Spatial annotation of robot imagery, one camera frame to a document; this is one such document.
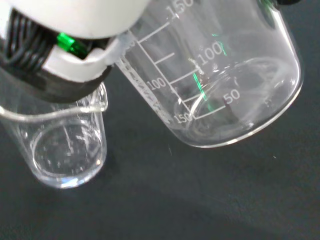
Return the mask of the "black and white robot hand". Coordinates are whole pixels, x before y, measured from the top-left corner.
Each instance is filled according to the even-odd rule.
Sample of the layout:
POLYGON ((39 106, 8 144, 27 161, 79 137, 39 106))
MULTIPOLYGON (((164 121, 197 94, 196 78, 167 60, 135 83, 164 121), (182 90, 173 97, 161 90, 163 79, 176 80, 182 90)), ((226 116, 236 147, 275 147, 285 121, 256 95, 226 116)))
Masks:
POLYGON ((94 92, 129 44, 147 0, 3 0, 0 92, 72 103, 94 92))

